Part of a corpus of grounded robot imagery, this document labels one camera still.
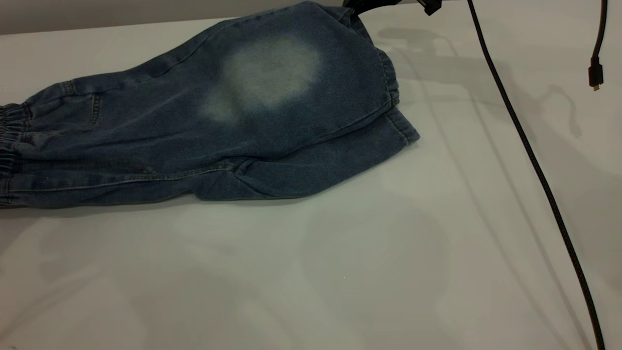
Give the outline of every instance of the bleached spot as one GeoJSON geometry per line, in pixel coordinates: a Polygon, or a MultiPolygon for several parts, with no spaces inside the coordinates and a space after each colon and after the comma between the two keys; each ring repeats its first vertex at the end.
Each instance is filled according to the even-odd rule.
{"type": "Polygon", "coordinates": [[[318,79],[320,54],[290,37],[260,40],[223,60],[206,112],[220,121],[236,121],[254,111],[276,110],[305,95],[318,79]]]}

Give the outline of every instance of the black cable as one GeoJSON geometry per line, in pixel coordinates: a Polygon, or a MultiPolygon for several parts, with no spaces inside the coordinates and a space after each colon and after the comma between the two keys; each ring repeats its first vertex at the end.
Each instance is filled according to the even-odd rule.
{"type": "Polygon", "coordinates": [[[605,38],[605,26],[607,23],[607,0],[601,0],[600,2],[600,24],[598,25],[598,36],[596,37],[596,45],[594,45],[594,52],[592,52],[592,58],[598,57],[600,54],[600,47],[603,45],[603,39],[605,38]]]}
{"type": "MultiPolygon", "coordinates": [[[[488,48],[486,47],[486,42],[484,41],[484,35],[481,33],[480,21],[477,18],[477,13],[475,12],[475,7],[473,5],[473,0],[467,0],[468,6],[471,9],[471,15],[473,16],[473,23],[475,25],[475,30],[477,31],[477,36],[480,39],[481,50],[484,52],[484,57],[486,57],[486,62],[488,63],[488,67],[490,68],[490,72],[493,74],[494,81],[499,88],[499,93],[501,94],[501,98],[508,109],[508,113],[512,118],[512,122],[516,127],[516,131],[521,138],[522,145],[525,147],[525,151],[527,151],[527,155],[529,156],[529,160],[531,161],[531,165],[533,165],[534,170],[542,184],[542,188],[544,189],[544,193],[546,193],[546,197],[549,200],[550,208],[553,211],[553,216],[555,217],[555,221],[557,222],[557,226],[559,227],[559,232],[562,234],[562,238],[564,240],[564,244],[566,245],[566,249],[568,250],[568,255],[570,256],[570,260],[572,261],[572,266],[575,268],[575,272],[577,273],[577,278],[579,280],[579,285],[581,286],[581,290],[583,291],[583,297],[585,298],[585,303],[587,305],[587,310],[590,313],[590,319],[592,321],[592,328],[594,329],[594,337],[596,338],[596,347],[598,350],[605,350],[605,340],[603,339],[603,333],[600,330],[600,323],[598,322],[598,315],[596,313],[596,306],[594,305],[594,301],[592,300],[592,294],[590,293],[590,287],[587,284],[585,279],[585,275],[583,274],[583,269],[581,268],[581,264],[579,263],[579,259],[577,257],[577,253],[575,252],[575,248],[572,245],[572,241],[570,241],[570,236],[568,236],[568,231],[566,230],[566,225],[564,224],[564,220],[562,219],[562,214],[559,212],[559,208],[557,207],[557,203],[555,201],[555,197],[553,196],[553,192],[550,190],[549,183],[547,182],[546,177],[544,177],[544,173],[542,172],[542,168],[540,168],[540,164],[536,159],[536,155],[534,154],[533,149],[531,148],[531,144],[529,144],[529,140],[525,135],[525,131],[521,126],[521,122],[518,120],[516,116],[516,112],[514,111],[514,107],[512,107],[512,103],[509,101],[508,94],[503,87],[503,83],[499,78],[499,73],[497,73],[497,69],[494,67],[493,60],[490,58],[490,53],[488,53],[488,48]]],[[[601,17],[601,25],[604,27],[604,20],[601,17]]]]}
{"type": "Polygon", "coordinates": [[[590,68],[588,69],[588,76],[590,78],[590,86],[594,88],[594,91],[600,88],[600,84],[604,82],[603,79],[603,66],[600,64],[598,54],[600,54],[600,47],[603,45],[603,39],[605,38],[605,26],[607,23],[607,0],[601,0],[600,2],[600,24],[598,25],[598,35],[596,37],[596,44],[594,45],[594,51],[592,52],[592,59],[590,59],[590,68]]]}

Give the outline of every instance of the elastic waistband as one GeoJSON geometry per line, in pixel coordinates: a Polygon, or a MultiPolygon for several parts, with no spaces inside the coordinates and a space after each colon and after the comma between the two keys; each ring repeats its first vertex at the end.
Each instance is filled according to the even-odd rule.
{"type": "Polygon", "coordinates": [[[0,197],[6,189],[5,181],[13,174],[19,156],[16,147],[28,127],[28,114],[25,105],[0,106],[0,197]]]}

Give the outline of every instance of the cable connector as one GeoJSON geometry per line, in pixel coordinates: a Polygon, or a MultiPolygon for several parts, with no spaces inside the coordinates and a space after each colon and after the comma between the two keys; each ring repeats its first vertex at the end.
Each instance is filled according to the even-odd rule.
{"type": "Polygon", "coordinates": [[[600,88],[600,84],[603,83],[603,66],[600,64],[598,57],[592,57],[592,65],[588,69],[590,76],[590,86],[594,88],[594,91],[600,88]]]}

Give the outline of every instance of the jeans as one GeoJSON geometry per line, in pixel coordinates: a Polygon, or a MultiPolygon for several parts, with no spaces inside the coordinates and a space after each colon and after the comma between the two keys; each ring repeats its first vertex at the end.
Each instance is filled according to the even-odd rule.
{"type": "Polygon", "coordinates": [[[419,138],[344,7],[221,22],[123,72],[0,106],[0,207],[309,196],[419,138]]]}

